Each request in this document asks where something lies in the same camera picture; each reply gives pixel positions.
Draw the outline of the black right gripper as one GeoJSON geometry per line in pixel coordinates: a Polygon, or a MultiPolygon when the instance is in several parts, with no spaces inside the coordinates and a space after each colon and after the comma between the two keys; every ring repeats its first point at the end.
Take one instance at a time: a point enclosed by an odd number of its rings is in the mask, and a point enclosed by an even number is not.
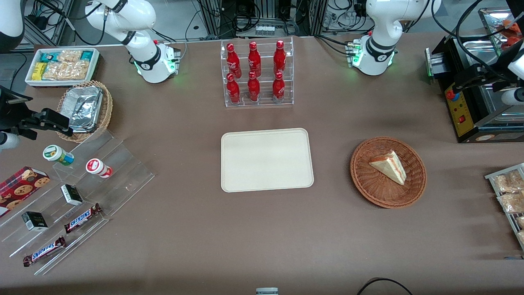
{"type": "Polygon", "coordinates": [[[73,135],[73,129],[69,127],[69,118],[49,108],[35,113],[37,123],[26,121],[31,119],[34,113],[28,108],[26,102],[32,101],[33,98],[11,91],[5,86],[0,86],[0,89],[0,130],[2,132],[15,132],[18,136],[30,140],[36,140],[38,136],[35,129],[51,130],[65,136],[73,135]]]}

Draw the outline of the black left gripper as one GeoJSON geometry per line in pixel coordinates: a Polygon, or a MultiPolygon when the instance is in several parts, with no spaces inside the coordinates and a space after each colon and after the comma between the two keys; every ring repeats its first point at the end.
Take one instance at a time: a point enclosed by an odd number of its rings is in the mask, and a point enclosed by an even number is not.
{"type": "Polygon", "coordinates": [[[523,86],[523,40],[505,50],[491,65],[489,71],[480,64],[473,64],[461,71],[461,78],[453,78],[453,92],[492,84],[492,91],[499,92],[509,86],[523,86]]]}

